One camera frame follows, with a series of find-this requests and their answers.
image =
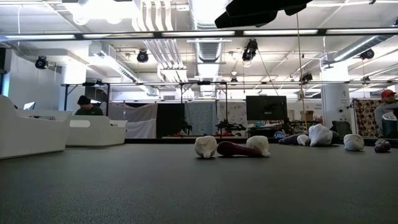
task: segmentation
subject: box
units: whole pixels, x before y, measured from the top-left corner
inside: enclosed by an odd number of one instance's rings
[[[300,115],[301,115],[301,120],[304,120],[304,111],[300,111]],[[305,112],[305,118],[307,119],[307,121],[313,121],[313,111],[306,111]]]

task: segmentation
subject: black beanie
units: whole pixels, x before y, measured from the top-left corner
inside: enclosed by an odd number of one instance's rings
[[[91,103],[91,99],[87,96],[80,96],[79,100],[77,101],[78,105],[88,105]]]

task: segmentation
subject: red cap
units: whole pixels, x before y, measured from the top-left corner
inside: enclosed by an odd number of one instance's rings
[[[396,93],[394,93],[392,90],[384,90],[381,93],[381,98],[384,98],[386,96],[391,96],[391,95],[395,95]]]

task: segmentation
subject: person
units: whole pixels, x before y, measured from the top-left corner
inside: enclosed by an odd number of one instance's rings
[[[75,115],[103,115],[101,108],[92,105],[91,99],[87,96],[80,96],[77,104],[80,106],[80,109],[76,111]]]
[[[397,104],[396,93],[394,93],[392,90],[384,90],[381,93],[381,100],[383,103],[374,110],[374,119],[378,125],[377,132],[379,133],[379,137],[383,136],[382,116],[383,114],[390,112],[385,109],[386,106]]]

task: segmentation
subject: gray carpet floor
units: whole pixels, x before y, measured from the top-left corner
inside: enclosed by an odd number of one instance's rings
[[[72,149],[0,161],[0,223],[398,223],[398,151]]]

